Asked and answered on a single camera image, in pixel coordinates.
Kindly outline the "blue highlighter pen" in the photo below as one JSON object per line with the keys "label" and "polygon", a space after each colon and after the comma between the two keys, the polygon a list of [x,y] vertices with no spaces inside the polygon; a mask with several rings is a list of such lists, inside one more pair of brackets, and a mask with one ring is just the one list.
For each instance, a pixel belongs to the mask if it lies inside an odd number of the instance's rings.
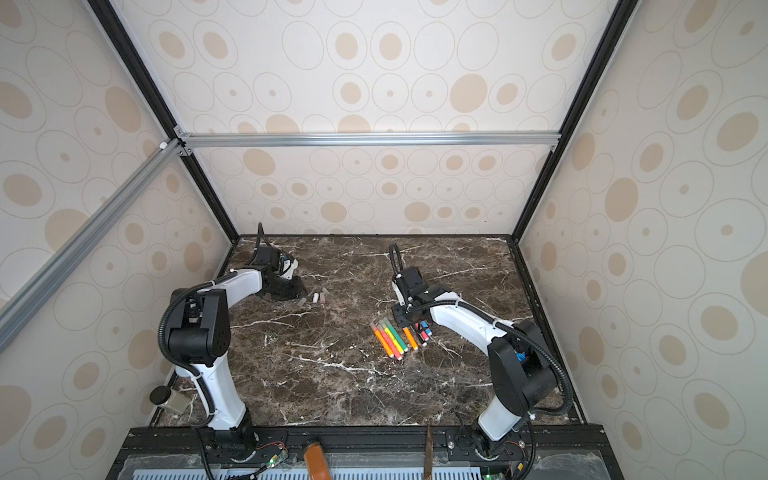
{"label": "blue highlighter pen", "polygon": [[429,335],[429,338],[430,338],[432,336],[432,331],[429,328],[427,322],[426,321],[421,321],[420,322],[420,326],[422,326],[426,330],[426,332],[427,332],[427,334]]}

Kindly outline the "orange highlighter pen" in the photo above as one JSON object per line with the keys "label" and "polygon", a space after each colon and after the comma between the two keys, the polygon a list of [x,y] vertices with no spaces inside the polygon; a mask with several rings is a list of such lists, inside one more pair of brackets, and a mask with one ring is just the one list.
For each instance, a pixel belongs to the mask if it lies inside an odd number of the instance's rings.
{"label": "orange highlighter pen", "polygon": [[384,336],[382,335],[381,331],[378,329],[378,327],[374,324],[370,324],[372,331],[374,332],[374,335],[376,336],[378,342],[382,346],[382,348],[385,350],[387,356],[389,358],[394,358],[394,353],[392,348],[389,346],[387,341],[385,340]]}
{"label": "orange highlighter pen", "polygon": [[411,330],[408,327],[402,328],[404,335],[406,336],[408,343],[410,345],[410,348],[414,351],[419,349],[419,345],[417,341],[415,340],[415,337],[413,336]]}

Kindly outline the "black white marker pen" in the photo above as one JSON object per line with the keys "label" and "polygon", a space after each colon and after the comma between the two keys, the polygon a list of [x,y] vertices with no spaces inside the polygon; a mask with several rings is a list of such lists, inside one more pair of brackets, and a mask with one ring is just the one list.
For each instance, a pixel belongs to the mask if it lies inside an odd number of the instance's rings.
{"label": "black white marker pen", "polygon": [[416,327],[413,327],[413,328],[412,328],[412,330],[413,330],[413,332],[414,332],[414,335],[415,335],[415,339],[417,340],[417,342],[419,343],[419,345],[420,345],[420,346],[423,346],[423,345],[425,345],[425,344],[426,344],[426,342],[427,342],[427,340],[428,340],[428,338],[426,338],[426,337],[424,337],[424,336],[423,336],[423,331],[422,331],[422,330],[420,330],[420,329],[418,329],[418,328],[416,328]]}

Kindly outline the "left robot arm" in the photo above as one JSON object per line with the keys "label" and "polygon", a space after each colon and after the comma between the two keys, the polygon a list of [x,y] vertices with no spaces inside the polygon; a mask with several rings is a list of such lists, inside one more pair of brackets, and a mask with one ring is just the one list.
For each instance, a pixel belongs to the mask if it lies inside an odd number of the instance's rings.
{"label": "left robot arm", "polygon": [[305,288],[292,271],[245,268],[172,292],[157,332],[158,348],[181,377],[191,379],[203,402],[204,425],[231,431],[246,424],[247,407],[236,391],[229,364],[230,309],[254,295],[296,300]]}

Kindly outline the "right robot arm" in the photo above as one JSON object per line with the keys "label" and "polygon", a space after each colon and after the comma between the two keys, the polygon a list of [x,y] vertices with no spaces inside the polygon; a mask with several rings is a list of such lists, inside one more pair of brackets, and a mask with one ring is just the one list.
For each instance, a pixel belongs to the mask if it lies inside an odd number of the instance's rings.
{"label": "right robot arm", "polygon": [[481,456],[496,456],[508,435],[520,431],[534,415],[561,416],[571,410],[572,383],[536,323],[499,319],[454,292],[426,302],[398,301],[392,313],[401,327],[414,326],[427,316],[487,356],[494,396],[468,430]]}

